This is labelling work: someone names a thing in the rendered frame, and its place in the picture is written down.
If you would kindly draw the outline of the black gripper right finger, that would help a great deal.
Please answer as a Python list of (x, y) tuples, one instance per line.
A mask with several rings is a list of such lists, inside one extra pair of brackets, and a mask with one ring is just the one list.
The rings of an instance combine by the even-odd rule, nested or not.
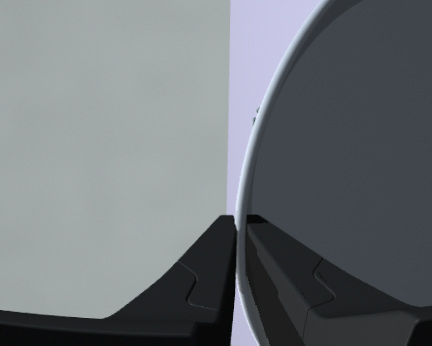
[(432, 346), (432, 306), (372, 287), (259, 215), (246, 217), (245, 261), (260, 346)]

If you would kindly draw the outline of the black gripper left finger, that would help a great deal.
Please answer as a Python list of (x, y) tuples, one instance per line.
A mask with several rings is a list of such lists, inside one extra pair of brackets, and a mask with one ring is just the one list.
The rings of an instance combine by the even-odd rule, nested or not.
[(236, 259), (234, 216), (220, 215), (161, 278), (113, 315), (0, 310), (0, 346), (230, 346)]

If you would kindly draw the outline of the white round plate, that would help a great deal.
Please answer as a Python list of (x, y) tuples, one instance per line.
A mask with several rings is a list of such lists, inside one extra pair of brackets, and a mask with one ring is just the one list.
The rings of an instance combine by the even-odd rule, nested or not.
[(235, 212), (238, 292), (260, 346), (247, 215), (401, 302), (432, 305), (432, 0), (321, 0), (270, 82)]

